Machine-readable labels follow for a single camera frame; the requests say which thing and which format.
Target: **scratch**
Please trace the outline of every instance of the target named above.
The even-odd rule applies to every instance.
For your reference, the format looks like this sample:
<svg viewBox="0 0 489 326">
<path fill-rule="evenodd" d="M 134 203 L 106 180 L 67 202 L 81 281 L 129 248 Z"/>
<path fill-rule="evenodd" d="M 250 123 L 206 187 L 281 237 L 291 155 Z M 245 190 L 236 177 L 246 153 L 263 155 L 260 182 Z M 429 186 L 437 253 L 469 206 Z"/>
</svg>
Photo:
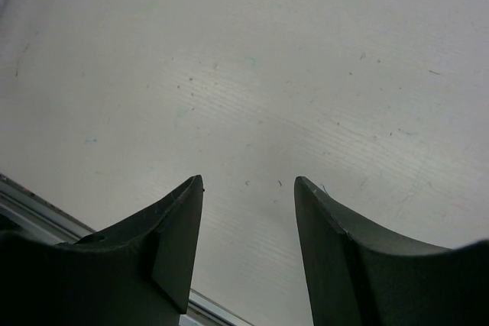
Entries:
<svg viewBox="0 0 489 326">
<path fill-rule="evenodd" d="M 178 127 L 178 124 L 180 123 L 180 120 L 190 112 L 189 108 L 179 108 L 178 111 L 176 112 L 176 117 L 175 117 L 175 122 L 173 123 L 174 127 Z"/>
<path fill-rule="evenodd" d="M 254 57 L 247 56 L 247 57 L 245 57 L 244 60 L 250 60 L 251 61 L 251 66 L 257 65 L 257 60 Z"/>
<path fill-rule="evenodd" d="M 457 203 L 453 203 L 452 206 L 455 206 L 456 208 L 459 208 L 460 210 L 463 210 L 465 212 L 470 212 L 465 206 L 463 206 L 462 204 L 457 204 Z"/>
<path fill-rule="evenodd" d="M 403 210 L 403 203 L 404 202 L 406 202 L 407 200 L 411 199 L 416 193 L 418 193 L 419 191 L 421 191 L 421 189 L 423 189 L 424 187 L 426 187 L 426 186 L 432 187 L 431 182 L 427 182 L 422 187 L 419 187 L 419 179 L 421 177 L 421 174 L 423 173 L 423 170 L 425 169 L 426 161 L 428 160 L 428 157 L 430 156 L 430 154 L 431 154 L 431 141 L 428 143 L 428 151 L 426 152 L 426 154 L 425 154 L 425 156 L 423 158 L 423 161 L 421 162 L 421 165 L 419 166 L 419 169 L 417 170 L 417 172 L 415 174 L 415 178 L 413 180 L 413 184 L 407 190 L 408 191 L 408 194 L 406 195 L 406 197 L 404 199 L 402 199 L 399 202 L 400 205 L 399 205 L 399 209 L 397 210 L 397 216 L 399 216 L 399 213 L 401 212 L 401 210 Z"/>
</svg>

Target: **black plastic part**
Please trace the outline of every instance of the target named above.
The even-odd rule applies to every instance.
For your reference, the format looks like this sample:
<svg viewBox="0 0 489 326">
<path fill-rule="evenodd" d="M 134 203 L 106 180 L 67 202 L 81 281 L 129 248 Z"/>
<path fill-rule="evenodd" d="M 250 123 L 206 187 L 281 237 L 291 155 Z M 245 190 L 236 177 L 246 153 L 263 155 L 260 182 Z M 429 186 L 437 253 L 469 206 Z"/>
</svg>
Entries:
<svg viewBox="0 0 489 326">
<path fill-rule="evenodd" d="M 202 178 L 76 244 L 0 228 L 0 324 L 177 326 L 186 312 Z"/>
<path fill-rule="evenodd" d="M 295 201 L 315 326 L 489 324 L 489 241 L 449 250 L 404 237 L 304 177 Z"/>
</svg>

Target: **wood grain texture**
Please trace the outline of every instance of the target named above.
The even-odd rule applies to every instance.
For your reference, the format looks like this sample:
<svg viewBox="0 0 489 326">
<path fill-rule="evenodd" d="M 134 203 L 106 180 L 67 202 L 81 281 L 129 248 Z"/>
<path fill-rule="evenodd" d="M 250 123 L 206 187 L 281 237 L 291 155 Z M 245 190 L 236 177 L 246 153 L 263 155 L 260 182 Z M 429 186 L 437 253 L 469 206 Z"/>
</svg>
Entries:
<svg viewBox="0 0 489 326">
<path fill-rule="evenodd" d="M 312 324 L 308 176 L 401 234 L 489 236 L 489 0 L 10 0 L 0 172 L 94 228 L 200 173 L 193 288 Z"/>
</svg>

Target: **metal edge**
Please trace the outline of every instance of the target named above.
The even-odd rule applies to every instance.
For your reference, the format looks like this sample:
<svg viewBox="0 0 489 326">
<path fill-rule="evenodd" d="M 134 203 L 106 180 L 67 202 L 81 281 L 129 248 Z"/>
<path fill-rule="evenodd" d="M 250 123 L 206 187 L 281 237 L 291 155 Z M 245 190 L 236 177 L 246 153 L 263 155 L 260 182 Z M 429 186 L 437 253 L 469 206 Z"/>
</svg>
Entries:
<svg viewBox="0 0 489 326">
<path fill-rule="evenodd" d="M 0 214 L 50 244 L 74 243 L 96 231 L 0 173 Z M 189 312 L 180 326 L 253 326 L 190 290 Z"/>
</svg>

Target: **white tabletop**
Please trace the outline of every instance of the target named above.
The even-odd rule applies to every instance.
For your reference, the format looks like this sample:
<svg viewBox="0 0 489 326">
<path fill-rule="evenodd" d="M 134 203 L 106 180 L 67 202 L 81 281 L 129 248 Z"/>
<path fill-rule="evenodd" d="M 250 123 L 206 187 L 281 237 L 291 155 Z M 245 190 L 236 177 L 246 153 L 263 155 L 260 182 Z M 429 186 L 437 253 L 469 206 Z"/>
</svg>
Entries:
<svg viewBox="0 0 489 326">
<path fill-rule="evenodd" d="M 489 237 L 489 0 L 9 0 L 0 172 L 100 229 L 200 173 L 193 288 L 312 324 L 293 181 Z"/>
</svg>

